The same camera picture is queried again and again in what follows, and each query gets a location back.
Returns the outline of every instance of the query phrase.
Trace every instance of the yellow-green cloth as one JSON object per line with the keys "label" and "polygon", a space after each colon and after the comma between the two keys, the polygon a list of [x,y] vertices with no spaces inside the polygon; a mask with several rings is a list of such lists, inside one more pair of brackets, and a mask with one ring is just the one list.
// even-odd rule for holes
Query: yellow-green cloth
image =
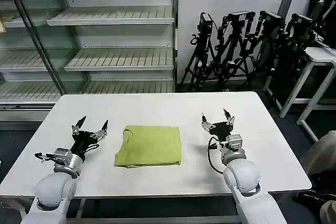
{"label": "yellow-green cloth", "polygon": [[115,166],[134,168],[181,164],[179,128],[163,126],[126,126]]}

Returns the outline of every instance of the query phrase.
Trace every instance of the tabletop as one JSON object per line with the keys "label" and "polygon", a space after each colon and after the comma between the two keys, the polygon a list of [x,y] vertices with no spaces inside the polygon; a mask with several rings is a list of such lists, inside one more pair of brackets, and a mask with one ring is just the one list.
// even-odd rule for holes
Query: tabletop
{"label": "tabletop", "polygon": [[[78,179],[77,198],[160,197],[230,194],[222,175],[210,167],[201,114],[216,123],[225,108],[235,116],[232,134],[240,134],[249,161],[261,172],[261,186],[270,192],[299,191],[311,183],[254,92],[65,95],[59,99],[0,185],[0,196],[34,197],[36,184],[52,173],[53,163],[40,163],[34,153],[71,148],[71,125],[83,116],[82,130],[96,131],[109,120],[107,137],[86,154]],[[181,131],[182,163],[127,169],[114,167],[127,125],[177,126]],[[214,165],[223,169],[220,152]]]}
{"label": "tabletop", "polygon": [[336,51],[326,47],[308,47],[306,53],[313,62],[332,63],[336,60]]}

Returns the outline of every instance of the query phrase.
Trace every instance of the white shelf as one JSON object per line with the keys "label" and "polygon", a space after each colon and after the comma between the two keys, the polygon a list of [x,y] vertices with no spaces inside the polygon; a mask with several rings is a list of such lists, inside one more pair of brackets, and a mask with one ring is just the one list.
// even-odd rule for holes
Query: white shelf
{"label": "white shelf", "polygon": [[[25,24],[17,11],[1,13],[3,17],[11,18],[9,21],[5,22],[6,28],[20,28],[25,27]],[[33,12],[31,14],[32,22],[35,26],[43,26],[47,24],[47,11]]]}
{"label": "white shelf", "polygon": [[[75,93],[80,81],[64,82],[68,93]],[[9,81],[0,85],[0,102],[57,102],[60,94],[52,81]]]}
{"label": "white shelf", "polygon": [[[68,60],[70,49],[50,49],[50,61],[54,68],[62,68]],[[46,72],[39,53],[35,49],[0,50],[0,72]]]}
{"label": "white shelf", "polygon": [[49,26],[172,24],[171,6],[75,7],[47,20]]}
{"label": "white shelf", "polygon": [[172,93],[173,81],[91,81],[84,94]]}
{"label": "white shelf", "polygon": [[66,71],[173,70],[173,49],[81,49],[64,69]]}

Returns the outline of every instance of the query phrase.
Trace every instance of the floor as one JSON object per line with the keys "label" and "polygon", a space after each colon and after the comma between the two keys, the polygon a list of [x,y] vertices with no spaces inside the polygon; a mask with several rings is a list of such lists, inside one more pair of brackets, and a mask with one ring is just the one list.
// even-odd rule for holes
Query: floor
{"label": "floor", "polygon": [[[280,119],[278,111],[273,106],[268,95],[262,91],[257,92],[268,107],[268,111],[277,123],[290,147],[299,159],[312,145],[304,130],[296,125],[297,115],[287,115]],[[312,128],[318,130],[318,137],[326,134],[321,125],[325,126],[323,114],[313,114],[309,118]],[[6,176],[10,167],[19,156],[25,145],[29,142],[34,131],[0,131],[0,157],[3,167],[0,170],[0,181]],[[79,202],[74,201],[69,209],[68,216],[74,217]],[[304,206],[294,202],[288,196],[279,203],[288,224],[319,224],[319,220]],[[202,197],[202,198],[176,198],[176,199],[133,199],[133,200],[105,200],[88,201],[85,205],[83,217],[136,218],[136,217],[170,217],[170,216],[216,216],[234,214],[234,202],[231,197]],[[0,208],[0,224],[18,224],[20,215],[17,211]]]}

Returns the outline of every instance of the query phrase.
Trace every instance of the black cable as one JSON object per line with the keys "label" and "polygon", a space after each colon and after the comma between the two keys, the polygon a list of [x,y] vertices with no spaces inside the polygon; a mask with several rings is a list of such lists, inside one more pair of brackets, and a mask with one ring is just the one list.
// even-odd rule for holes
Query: black cable
{"label": "black cable", "polygon": [[332,47],[329,47],[328,45],[326,45],[326,44],[322,41],[322,37],[320,37],[320,38],[319,38],[319,37],[320,37],[320,35],[316,34],[316,36],[315,36],[315,40],[321,42],[321,43],[323,44],[323,45],[321,45],[322,47],[324,47],[324,48],[330,48],[331,50],[336,51],[335,48],[332,48]]}
{"label": "black cable", "polygon": [[208,15],[209,15],[210,19],[212,20],[212,22],[214,23],[214,25],[215,25],[215,27],[216,27],[216,30],[217,30],[217,32],[218,32],[218,27],[217,27],[217,25],[216,25],[216,22],[211,18],[210,14],[208,14]]}
{"label": "black cable", "polygon": [[216,139],[216,138],[214,138],[214,137],[211,137],[210,140],[209,140],[209,143],[208,143],[208,160],[209,160],[209,164],[210,164],[210,166],[211,166],[211,168],[212,168],[213,170],[215,170],[216,172],[218,172],[218,173],[220,173],[220,174],[223,174],[223,172],[217,170],[217,169],[215,168],[215,166],[214,166],[214,165],[212,164],[212,162],[211,162],[211,158],[210,158],[210,145],[211,145],[211,141],[212,141],[212,139],[215,139],[215,140],[219,141],[218,139]]}

